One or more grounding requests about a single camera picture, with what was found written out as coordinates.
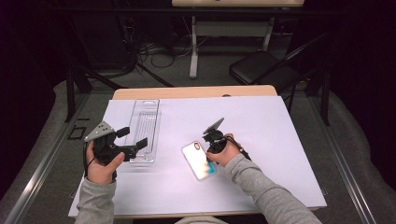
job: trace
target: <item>black curtain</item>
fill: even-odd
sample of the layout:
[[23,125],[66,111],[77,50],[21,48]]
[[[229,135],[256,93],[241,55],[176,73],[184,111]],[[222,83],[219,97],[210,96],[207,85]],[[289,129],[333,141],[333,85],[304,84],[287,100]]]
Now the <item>black curtain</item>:
[[305,0],[304,9],[351,7],[351,17],[300,20],[290,48],[322,32],[333,33],[331,90],[362,127],[371,159],[396,189],[396,6],[393,1]]
[[18,0],[0,3],[1,198],[50,114],[53,87],[65,79],[62,53],[54,45],[44,15],[32,5]]

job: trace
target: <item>gray sleeve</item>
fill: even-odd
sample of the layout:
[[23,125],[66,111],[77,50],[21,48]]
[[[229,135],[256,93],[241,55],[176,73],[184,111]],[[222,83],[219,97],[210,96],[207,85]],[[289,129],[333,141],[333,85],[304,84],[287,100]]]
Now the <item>gray sleeve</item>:
[[78,216],[75,223],[113,223],[112,199],[115,191],[116,182],[98,185],[85,179],[79,193]]
[[226,175],[253,198],[268,223],[320,223],[315,215],[290,192],[274,183],[242,154],[225,166]]

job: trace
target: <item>clear plastic container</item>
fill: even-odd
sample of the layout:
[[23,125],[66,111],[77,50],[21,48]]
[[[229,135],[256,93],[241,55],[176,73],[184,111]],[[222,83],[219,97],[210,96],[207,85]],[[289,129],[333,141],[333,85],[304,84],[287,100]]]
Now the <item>clear plastic container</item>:
[[160,130],[160,100],[136,100],[131,116],[131,133],[125,139],[125,145],[135,145],[147,137],[148,145],[139,150],[135,159],[130,162],[155,162],[157,140]]

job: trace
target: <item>person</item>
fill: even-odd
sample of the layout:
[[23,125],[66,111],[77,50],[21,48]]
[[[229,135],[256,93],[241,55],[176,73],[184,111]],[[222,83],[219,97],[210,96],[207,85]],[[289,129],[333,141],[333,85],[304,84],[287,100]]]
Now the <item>person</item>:
[[[94,159],[93,144],[87,149],[87,161]],[[321,223],[318,218],[285,188],[274,183],[253,161],[246,159],[238,147],[227,141],[226,147],[218,154],[210,152],[206,156],[224,167],[225,174],[235,184],[253,198],[268,223]],[[78,203],[76,223],[112,223],[114,204],[112,198],[116,181],[112,174],[124,158],[120,153],[107,166],[93,160],[88,167],[87,178],[83,181]],[[215,218],[206,219],[210,223],[224,223]],[[178,223],[199,223],[196,218],[183,218]]]

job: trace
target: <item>white table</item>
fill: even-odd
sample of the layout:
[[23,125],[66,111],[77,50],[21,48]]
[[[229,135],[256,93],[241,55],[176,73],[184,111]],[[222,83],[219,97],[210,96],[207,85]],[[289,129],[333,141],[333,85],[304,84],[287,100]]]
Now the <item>white table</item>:
[[[129,124],[133,106],[134,100],[110,101],[104,120],[116,130],[123,128]],[[156,161],[152,164],[125,162],[118,169],[118,188],[113,199],[115,217],[258,213],[251,198],[225,178],[221,167],[217,167],[214,176],[199,182],[181,153],[181,147],[194,140],[208,148],[202,132],[222,117],[225,120],[219,129],[234,133],[236,140],[266,175],[287,188],[307,207],[326,206],[279,96],[161,99],[160,109]],[[117,139],[116,144],[120,146],[124,141],[124,138]],[[70,217],[78,213],[78,195],[79,190]]]

